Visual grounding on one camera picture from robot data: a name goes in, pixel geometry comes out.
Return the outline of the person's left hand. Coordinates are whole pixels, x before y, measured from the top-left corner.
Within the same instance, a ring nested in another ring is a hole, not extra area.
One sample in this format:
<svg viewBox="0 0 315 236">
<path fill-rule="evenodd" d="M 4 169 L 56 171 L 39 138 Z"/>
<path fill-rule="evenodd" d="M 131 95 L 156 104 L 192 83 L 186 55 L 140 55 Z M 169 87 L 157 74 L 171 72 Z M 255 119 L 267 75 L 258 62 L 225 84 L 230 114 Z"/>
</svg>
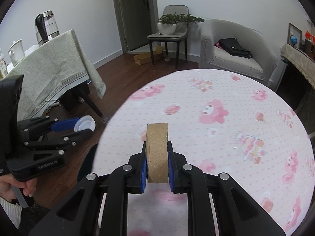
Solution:
<svg viewBox="0 0 315 236">
<path fill-rule="evenodd" d="M 22 189 L 23 194 L 27 197 L 32 197 L 36 191 L 37 178 L 25 182 L 17 181 L 12 174 L 0 176 L 0 193 L 1 198 L 8 202 L 16 199 L 16 195 L 13 191 L 13 186 Z"/>
</svg>

